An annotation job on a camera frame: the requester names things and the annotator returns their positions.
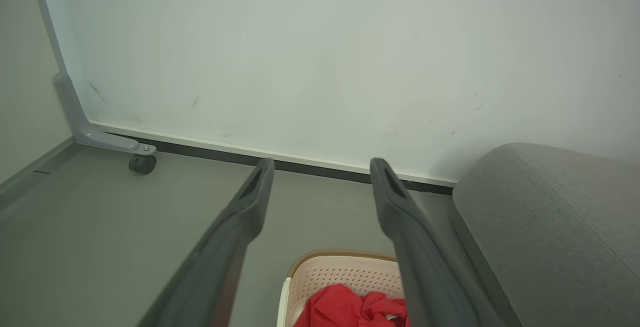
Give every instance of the gray sofa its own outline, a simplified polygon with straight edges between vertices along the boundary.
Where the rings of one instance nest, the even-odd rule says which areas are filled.
[[[502,145],[453,191],[450,220],[508,326],[640,326],[640,166]]]

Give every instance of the metal bracket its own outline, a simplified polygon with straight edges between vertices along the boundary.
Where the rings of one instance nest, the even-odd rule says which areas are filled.
[[[137,140],[113,135],[101,131],[87,119],[85,111],[82,109],[80,99],[76,94],[76,89],[71,81],[71,77],[66,73],[58,73],[53,77],[53,84],[60,97],[62,109],[69,122],[75,142],[81,145],[101,147],[130,154],[147,156],[156,151],[155,145],[140,144]]]

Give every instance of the red clothing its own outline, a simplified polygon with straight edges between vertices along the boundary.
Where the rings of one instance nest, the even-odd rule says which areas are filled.
[[[398,315],[387,320],[386,315]],[[382,292],[358,297],[344,284],[326,286],[307,300],[294,327],[410,327],[403,298]]]

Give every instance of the black wheel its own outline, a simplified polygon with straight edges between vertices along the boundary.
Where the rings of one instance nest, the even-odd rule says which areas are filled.
[[[128,161],[128,169],[138,174],[148,175],[156,167],[156,158],[154,156],[142,156],[134,154]]]

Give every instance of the beige plastic basket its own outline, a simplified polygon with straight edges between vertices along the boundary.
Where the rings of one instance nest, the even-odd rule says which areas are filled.
[[[292,327],[307,300],[334,284],[344,284],[359,296],[378,291],[388,298],[405,297],[395,257],[338,249],[313,251],[299,258],[286,275],[277,327]]]

